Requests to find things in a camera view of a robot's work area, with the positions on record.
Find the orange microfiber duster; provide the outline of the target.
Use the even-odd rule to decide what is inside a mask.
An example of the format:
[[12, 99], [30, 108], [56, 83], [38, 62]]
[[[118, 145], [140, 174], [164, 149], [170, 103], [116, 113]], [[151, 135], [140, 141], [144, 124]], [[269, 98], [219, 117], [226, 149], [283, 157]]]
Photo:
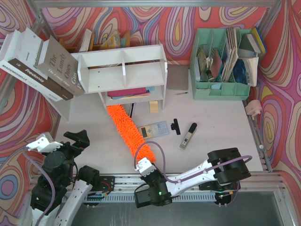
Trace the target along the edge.
[[122, 105], [108, 106], [107, 112], [134, 157], [139, 146], [145, 142], [143, 136]]

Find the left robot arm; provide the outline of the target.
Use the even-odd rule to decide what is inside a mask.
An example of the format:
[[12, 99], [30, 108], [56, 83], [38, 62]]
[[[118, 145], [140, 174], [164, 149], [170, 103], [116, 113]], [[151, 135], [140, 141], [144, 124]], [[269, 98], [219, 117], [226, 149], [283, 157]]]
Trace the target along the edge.
[[70, 142], [56, 142], [46, 132], [26, 145], [23, 155], [40, 172], [32, 189], [32, 223], [35, 226], [69, 226], [81, 204], [100, 186], [99, 171], [84, 166], [73, 177], [74, 159], [90, 145], [87, 131], [65, 132]]

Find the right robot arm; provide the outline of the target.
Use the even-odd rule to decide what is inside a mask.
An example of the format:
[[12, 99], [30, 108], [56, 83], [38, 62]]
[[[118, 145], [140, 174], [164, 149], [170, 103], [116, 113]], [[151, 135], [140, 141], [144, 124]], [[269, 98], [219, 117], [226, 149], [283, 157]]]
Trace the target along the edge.
[[221, 186], [237, 183], [251, 176], [246, 163], [252, 156], [242, 156], [237, 148], [211, 151], [200, 165], [175, 176], [166, 176], [146, 157], [139, 160], [135, 170], [149, 187], [134, 191], [137, 208], [153, 205], [164, 206], [185, 191], [206, 183]]

